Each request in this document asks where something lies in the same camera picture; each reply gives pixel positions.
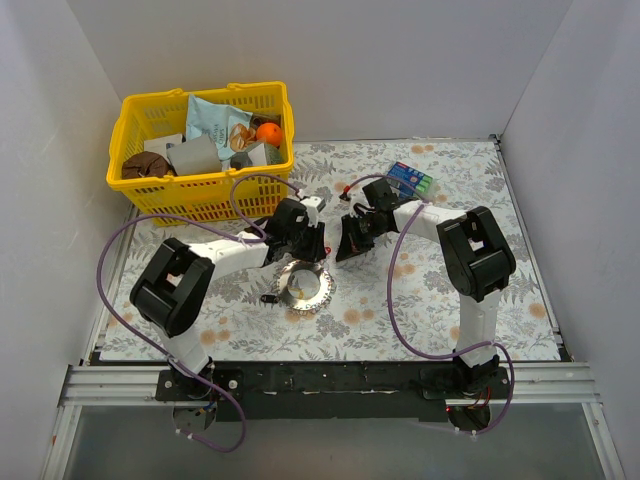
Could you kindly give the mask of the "metal disc with keyrings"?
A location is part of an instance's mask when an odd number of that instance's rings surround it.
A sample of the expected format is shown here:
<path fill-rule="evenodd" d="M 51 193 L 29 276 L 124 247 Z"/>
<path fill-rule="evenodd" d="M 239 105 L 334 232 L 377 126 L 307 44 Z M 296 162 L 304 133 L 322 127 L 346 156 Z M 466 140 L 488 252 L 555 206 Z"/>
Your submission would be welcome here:
<path fill-rule="evenodd" d="M 289 290 L 295 281 L 304 289 L 304 299 Z M 331 301 L 334 291 L 335 282 L 322 263 L 292 261 L 282 269 L 276 282 L 279 302 L 299 315 L 317 313 Z"/>

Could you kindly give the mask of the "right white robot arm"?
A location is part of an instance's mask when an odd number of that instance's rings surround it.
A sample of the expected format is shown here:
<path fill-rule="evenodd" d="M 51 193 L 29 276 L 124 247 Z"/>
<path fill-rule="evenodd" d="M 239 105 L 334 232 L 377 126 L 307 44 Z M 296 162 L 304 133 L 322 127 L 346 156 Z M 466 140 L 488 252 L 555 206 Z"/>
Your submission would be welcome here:
<path fill-rule="evenodd" d="M 516 261 L 494 215 L 486 207 L 460 211 L 436 207 L 421 198 L 399 198 L 387 178 L 369 175 L 363 192 L 366 206 L 343 189 L 340 199 L 349 204 L 341 218 L 341 239 L 336 260 L 342 262 L 373 249 L 387 233 L 399 235 L 387 274 L 389 318 L 400 343 L 411 353 L 431 361 L 443 361 L 442 390 L 475 397 L 497 377 L 500 347 L 495 342 L 501 292 L 516 270 Z M 392 301 L 395 262 L 401 243 L 415 235 L 440 245 L 448 278 L 460 298 L 459 336 L 448 355 L 431 355 L 412 347 L 400 333 Z"/>

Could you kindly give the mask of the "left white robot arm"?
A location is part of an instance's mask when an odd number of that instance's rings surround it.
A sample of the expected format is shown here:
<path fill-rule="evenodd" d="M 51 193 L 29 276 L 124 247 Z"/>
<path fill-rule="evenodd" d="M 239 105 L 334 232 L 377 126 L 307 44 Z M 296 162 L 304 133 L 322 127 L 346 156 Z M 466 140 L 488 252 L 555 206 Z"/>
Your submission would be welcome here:
<path fill-rule="evenodd" d="M 325 224 L 319 220 L 324 199 L 285 198 L 267 217 L 263 234 L 250 227 L 236 240 L 185 244 L 165 240 L 130 293 L 130 302 L 159 334 L 169 359 L 181 365 L 178 387 L 193 400 L 205 398 L 212 363 L 200 344 L 195 322 L 209 284 L 227 275 L 271 265 L 286 255 L 317 263 L 326 258 Z"/>

